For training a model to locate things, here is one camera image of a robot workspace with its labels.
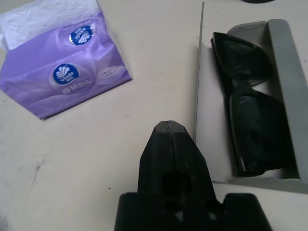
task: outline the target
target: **purple tissue pack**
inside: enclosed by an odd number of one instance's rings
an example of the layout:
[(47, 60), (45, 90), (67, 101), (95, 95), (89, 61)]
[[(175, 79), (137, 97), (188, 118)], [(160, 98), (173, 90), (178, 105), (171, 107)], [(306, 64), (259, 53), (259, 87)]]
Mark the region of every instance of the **purple tissue pack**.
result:
[(8, 51), (0, 88), (43, 119), (131, 79), (100, 12)]

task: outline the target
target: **white table surface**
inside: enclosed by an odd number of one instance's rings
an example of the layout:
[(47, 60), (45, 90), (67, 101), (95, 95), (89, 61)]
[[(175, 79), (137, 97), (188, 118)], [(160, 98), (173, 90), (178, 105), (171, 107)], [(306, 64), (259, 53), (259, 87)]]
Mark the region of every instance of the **white table surface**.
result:
[[(0, 13), (28, 2), (2, 1)], [(137, 190), (139, 158), (154, 126), (176, 120), (193, 134), (202, 1), (99, 2), (134, 80), (45, 121), (0, 92), (1, 231), (113, 230), (119, 196)], [(203, 41), (214, 30), (286, 18), (307, 75), (307, 6), (205, 0)], [(0, 51), (0, 63), (4, 56)], [(307, 230), (307, 195), (214, 187), (219, 200), (228, 192), (255, 193), (275, 231)]]

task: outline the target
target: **white tissue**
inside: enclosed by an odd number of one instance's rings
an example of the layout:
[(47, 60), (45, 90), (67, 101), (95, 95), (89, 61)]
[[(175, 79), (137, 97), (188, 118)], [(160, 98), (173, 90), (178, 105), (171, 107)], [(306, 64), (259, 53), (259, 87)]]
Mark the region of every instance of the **white tissue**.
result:
[(96, 0), (37, 0), (0, 14), (0, 45), (12, 50), (45, 31), (78, 23), (100, 11)]

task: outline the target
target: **sunglasses lens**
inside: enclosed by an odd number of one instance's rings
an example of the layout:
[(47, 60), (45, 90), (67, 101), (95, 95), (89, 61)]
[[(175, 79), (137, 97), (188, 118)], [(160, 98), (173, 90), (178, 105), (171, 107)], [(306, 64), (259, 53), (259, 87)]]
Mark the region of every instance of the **sunglasses lens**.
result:
[(232, 106), (232, 132), (244, 175), (260, 175), (294, 162), (284, 106), (258, 93), (242, 95)]
[(214, 33), (213, 48), (226, 74), (236, 80), (252, 80), (256, 84), (273, 74), (265, 52), (248, 41)]

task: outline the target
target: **black sunglasses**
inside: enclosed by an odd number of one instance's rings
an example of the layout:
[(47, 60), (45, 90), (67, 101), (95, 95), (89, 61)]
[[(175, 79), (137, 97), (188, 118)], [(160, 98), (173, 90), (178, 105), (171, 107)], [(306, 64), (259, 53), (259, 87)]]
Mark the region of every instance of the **black sunglasses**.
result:
[(227, 34), (211, 39), (239, 176), (258, 176), (294, 163), (284, 105), (252, 89), (274, 69), (255, 44)]

